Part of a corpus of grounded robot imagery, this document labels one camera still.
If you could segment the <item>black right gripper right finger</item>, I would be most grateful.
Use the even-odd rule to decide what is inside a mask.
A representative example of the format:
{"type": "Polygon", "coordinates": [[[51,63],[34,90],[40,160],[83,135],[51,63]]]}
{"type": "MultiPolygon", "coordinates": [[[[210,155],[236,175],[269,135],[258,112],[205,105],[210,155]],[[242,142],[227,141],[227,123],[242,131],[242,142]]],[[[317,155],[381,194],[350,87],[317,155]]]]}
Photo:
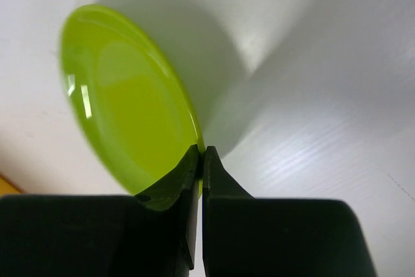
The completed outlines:
{"type": "Polygon", "coordinates": [[[258,199],[204,155],[203,261],[207,276],[375,276],[353,210],[341,200],[258,199]]]}

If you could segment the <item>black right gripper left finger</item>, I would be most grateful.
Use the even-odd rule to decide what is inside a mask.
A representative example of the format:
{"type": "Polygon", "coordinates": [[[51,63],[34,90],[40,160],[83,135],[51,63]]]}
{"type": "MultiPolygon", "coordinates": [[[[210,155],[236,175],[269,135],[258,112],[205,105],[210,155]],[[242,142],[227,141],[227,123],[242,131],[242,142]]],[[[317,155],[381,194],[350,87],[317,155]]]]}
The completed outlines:
{"type": "Polygon", "coordinates": [[[4,195],[2,276],[187,276],[198,147],[137,195],[4,195]]]}

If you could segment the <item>green plate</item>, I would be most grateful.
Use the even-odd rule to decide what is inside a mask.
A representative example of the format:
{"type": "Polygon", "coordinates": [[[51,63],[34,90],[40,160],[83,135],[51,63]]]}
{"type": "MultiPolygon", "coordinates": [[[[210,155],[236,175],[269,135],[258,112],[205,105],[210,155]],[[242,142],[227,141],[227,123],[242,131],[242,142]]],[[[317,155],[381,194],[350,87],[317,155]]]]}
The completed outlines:
{"type": "Polygon", "coordinates": [[[67,98],[111,175],[138,194],[171,171],[200,125],[176,71],[134,22],[102,5],[80,6],[60,35],[67,98]]]}

